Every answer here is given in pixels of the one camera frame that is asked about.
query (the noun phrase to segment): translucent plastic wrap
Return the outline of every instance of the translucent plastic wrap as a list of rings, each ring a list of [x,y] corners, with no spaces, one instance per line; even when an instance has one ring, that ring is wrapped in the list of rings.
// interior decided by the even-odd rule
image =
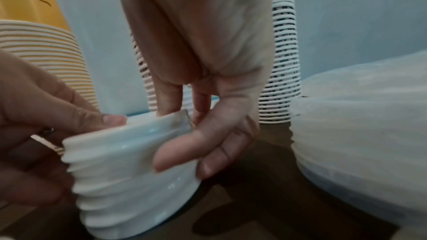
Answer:
[[[315,75],[292,101],[303,173],[392,223],[427,230],[427,52]]]

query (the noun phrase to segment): stack of yellow cups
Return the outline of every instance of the stack of yellow cups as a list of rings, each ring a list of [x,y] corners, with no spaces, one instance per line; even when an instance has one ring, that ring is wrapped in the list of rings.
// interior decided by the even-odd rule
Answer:
[[[0,48],[55,74],[98,107],[78,42],[55,0],[0,0]]]

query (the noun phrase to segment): table surface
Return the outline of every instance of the table surface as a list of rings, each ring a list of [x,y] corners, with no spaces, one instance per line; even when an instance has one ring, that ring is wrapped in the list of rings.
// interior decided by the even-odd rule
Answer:
[[[129,240],[388,240],[394,225],[307,181],[290,149],[289,125],[263,125],[233,166],[202,183],[164,224]],[[37,209],[0,232],[16,240],[92,240],[70,205]]]

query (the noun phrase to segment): hand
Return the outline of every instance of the hand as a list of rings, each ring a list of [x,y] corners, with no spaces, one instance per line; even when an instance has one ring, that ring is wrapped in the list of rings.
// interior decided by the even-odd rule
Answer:
[[[45,128],[55,145],[70,135],[126,123],[99,112],[63,81],[0,50],[0,200],[47,205],[72,200],[73,178],[52,149],[30,136]]]
[[[274,60],[272,0],[121,0],[153,77],[160,115],[193,89],[194,132],[164,144],[157,171],[200,159],[207,178],[233,163],[257,133],[258,98]],[[210,110],[211,96],[220,101]]]

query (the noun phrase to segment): plastic bag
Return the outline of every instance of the plastic bag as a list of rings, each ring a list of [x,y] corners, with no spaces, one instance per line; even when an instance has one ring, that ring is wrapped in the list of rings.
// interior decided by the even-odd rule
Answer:
[[[292,146],[315,184],[427,228],[427,51],[315,75],[291,102]]]

